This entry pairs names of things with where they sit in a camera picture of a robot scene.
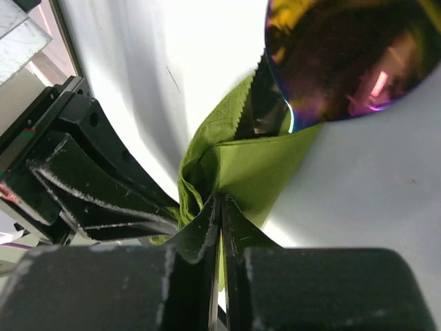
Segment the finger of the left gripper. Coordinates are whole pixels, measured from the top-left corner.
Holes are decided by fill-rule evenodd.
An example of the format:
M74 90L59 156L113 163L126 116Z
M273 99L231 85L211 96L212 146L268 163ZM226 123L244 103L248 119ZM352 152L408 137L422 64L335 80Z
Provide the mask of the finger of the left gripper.
M29 169L61 207L66 223L85 238L111 241L178 231L172 214L130 193L69 134L46 134Z
M58 115L58 127L69 133L95 164L130 193L168 213L178 212L178 203L151 178L114 131L100 103L84 94L66 92L69 100Z

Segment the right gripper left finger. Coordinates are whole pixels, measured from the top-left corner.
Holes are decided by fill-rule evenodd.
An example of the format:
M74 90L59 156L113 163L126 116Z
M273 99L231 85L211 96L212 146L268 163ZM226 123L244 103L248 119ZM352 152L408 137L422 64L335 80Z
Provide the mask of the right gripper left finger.
M47 245L1 293L2 330L215 330L220 206L163 245Z

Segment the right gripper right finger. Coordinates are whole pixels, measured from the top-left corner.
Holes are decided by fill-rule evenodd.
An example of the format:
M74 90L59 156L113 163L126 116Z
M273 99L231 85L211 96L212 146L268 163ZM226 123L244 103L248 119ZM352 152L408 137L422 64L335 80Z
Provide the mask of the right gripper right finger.
M283 248L220 197L229 330L434 330L413 271L384 248Z

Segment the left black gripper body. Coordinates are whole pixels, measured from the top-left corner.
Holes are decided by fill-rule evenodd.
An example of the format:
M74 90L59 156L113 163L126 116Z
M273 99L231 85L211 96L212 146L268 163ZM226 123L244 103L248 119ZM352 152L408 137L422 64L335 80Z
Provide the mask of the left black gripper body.
M1 134L1 209L40 241L76 233L102 241L103 208L91 194L103 170L103 111L83 77L45 87Z

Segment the green paper napkin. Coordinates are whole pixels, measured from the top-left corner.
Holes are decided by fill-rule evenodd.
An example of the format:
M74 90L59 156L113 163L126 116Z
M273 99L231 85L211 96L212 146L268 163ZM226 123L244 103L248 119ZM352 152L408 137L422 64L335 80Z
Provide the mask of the green paper napkin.
M308 149L320 124L275 137L235 140L253 75L233 88L199 125L178 169L179 205L172 215L182 229L214 192L231 195L240 211L262 227Z

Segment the iridescent spoon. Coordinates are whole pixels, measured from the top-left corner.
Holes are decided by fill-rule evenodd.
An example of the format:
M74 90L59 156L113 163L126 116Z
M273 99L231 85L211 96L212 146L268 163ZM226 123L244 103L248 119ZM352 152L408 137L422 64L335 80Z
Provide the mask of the iridescent spoon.
M265 47L290 132L390 108L440 65L439 1L269 1Z

